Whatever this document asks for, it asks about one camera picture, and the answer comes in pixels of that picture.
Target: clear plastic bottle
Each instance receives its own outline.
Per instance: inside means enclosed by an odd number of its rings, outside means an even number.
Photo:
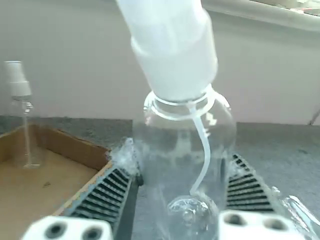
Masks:
[[[211,84],[189,101],[169,102],[151,92],[141,115],[133,122],[133,141],[159,236],[215,239],[236,137],[227,100]]]
[[[6,61],[11,88],[10,125],[15,129],[11,144],[13,162],[17,167],[34,169],[41,165],[43,154],[38,147],[33,123],[31,88],[20,61]]]

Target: white spray nozzle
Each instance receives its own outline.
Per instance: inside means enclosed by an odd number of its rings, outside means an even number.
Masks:
[[[8,72],[8,82],[13,97],[30,96],[31,88],[22,67],[21,61],[6,61],[6,69]]]

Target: white plastic cap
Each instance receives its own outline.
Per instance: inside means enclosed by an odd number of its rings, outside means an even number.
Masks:
[[[27,81],[21,61],[6,61],[8,72],[8,82],[11,88],[11,96],[25,97],[30,96],[31,88]]]
[[[218,59],[201,0],[117,0],[131,47],[153,92],[167,101],[199,97]]]

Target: gray carpet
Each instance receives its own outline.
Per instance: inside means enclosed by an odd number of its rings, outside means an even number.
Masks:
[[[131,136],[131,121],[48,118],[44,122],[93,143],[114,147]],[[320,189],[320,127],[239,123],[236,152],[245,158],[269,186],[296,195],[317,216]],[[0,133],[8,120],[0,117]],[[145,211],[145,190],[139,190],[132,240],[153,239],[154,229]]]

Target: cardboard tray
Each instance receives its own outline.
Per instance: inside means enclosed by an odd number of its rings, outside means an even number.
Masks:
[[[0,239],[17,240],[34,221],[60,215],[111,167],[110,150],[49,127],[30,126],[44,162],[20,169],[12,161],[23,129],[0,135]]]

